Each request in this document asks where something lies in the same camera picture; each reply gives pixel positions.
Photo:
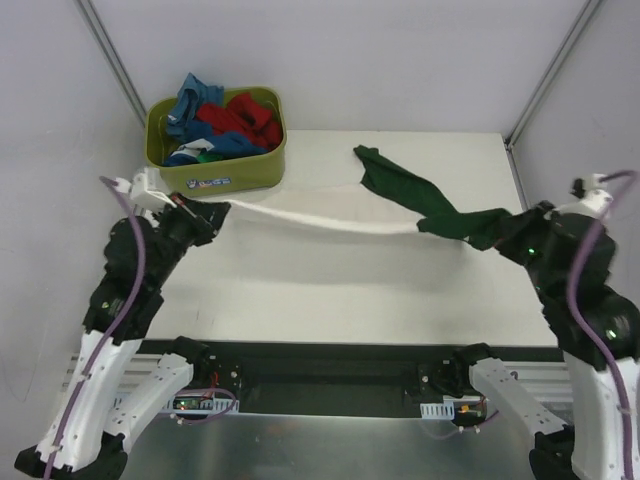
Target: blue cloth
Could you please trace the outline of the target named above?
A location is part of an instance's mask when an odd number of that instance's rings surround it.
[[[211,135],[180,145],[164,162],[165,167],[179,167],[198,163],[198,155],[217,153],[224,158],[250,157],[267,153],[266,148],[256,147],[238,132]]]
[[[177,103],[169,112],[167,134],[182,143],[189,142],[185,137],[187,123],[194,119],[198,109],[205,103],[222,105],[223,95],[224,88],[208,87],[198,80],[193,73],[189,73],[178,92]]]
[[[210,123],[201,122],[200,120],[189,120],[184,127],[182,143],[193,142],[199,138],[213,136],[213,127]]]

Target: red towel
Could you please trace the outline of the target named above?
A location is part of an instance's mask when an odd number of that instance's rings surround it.
[[[249,93],[237,95],[226,108],[205,103],[196,112],[196,118],[210,123],[213,133],[239,132],[258,147],[273,150],[282,142],[282,128],[273,118],[273,112],[257,104]]]

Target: olive green container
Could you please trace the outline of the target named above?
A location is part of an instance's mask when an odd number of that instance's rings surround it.
[[[145,134],[147,163],[160,169],[163,180],[174,191],[189,197],[200,197],[273,187],[280,182],[284,175],[284,148],[287,143],[280,97],[275,91],[265,87],[233,88],[225,90],[224,105],[245,92],[249,92],[257,103],[273,111],[274,118],[282,125],[282,143],[264,155],[182,167],[163,167],[166,158],[180,145],[166,133],[167,115],[177,99],[167,98],[151,107],[147,114]]]

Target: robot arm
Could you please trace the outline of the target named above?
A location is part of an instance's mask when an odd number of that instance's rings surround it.
[[[490,399],[530,449],[536,478],[549,480],[624,479],[625,443],[632,443],[634,470],[640,471],[635,411],[620,411],[614,380],[601,351],[579,327],[567,304],[568,274],[593,217],[613,199],[602,175],[574,183],[578,201],[554,208],[542,202],[505,220],[497,250],[527,268],[543,305],[543,314],[563,350],[574,392],[574,423],[552,415],[509,375],[487,345],[472,345],[429,375],[440,393],[460,397],[472,388]],[[605,233],[588,257],[577,290],[580,311],[612,352],[633,408],[640,380],[640,312],[605,282],[615,243]],[[632,418],[623,440],[623,418]]]
[[[147,258],[142,287],[85,375],[91,354],[122,309],[136,274],[134,232],[126,219],[121,220],[112,228],[104,250],[106,273],[91,295],[78,363],[63,406],[42,441],[20,452],[16,460],[16,468],[32,477],[42,478],[47,462],[53,458],[51,478],[56,480],[119,478],[133,444],[176,392],[187,386],[211,385],[213,366],[207,347],[180,337],[161,358],[156,371],[124,403],[112,408],[125,367],[162,305],[164,282],[189,247],[210,243],[217,236],[230,208],[228,203],[199,203],[180,194],[169,196],[164,193],[166,187],[159,185],[157,171],[153,172],[144,169],[132,184],[119,179],[116,185],[136,204],[151,210],[157,221],[154,227],[137,217]],[[75,406],[65,412],[69,402]],[[61,425],[63,436],[54,446]]]

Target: green cloth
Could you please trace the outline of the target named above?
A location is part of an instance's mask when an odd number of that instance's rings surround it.
[[[201,153],[198,155],[198,163],[210,163],[217,162],[218,160],[224,160],[224,157],[219,153]]]
[[[511,217],[503,208],[460,213],[433,183],[383,157],[377,148],[353,149],[365,174],[362,185],[371,192],[413,210],[425,218],[418,230],[439,237],[464,240],[473,248],[487,250],[500,240],[500,221]]]

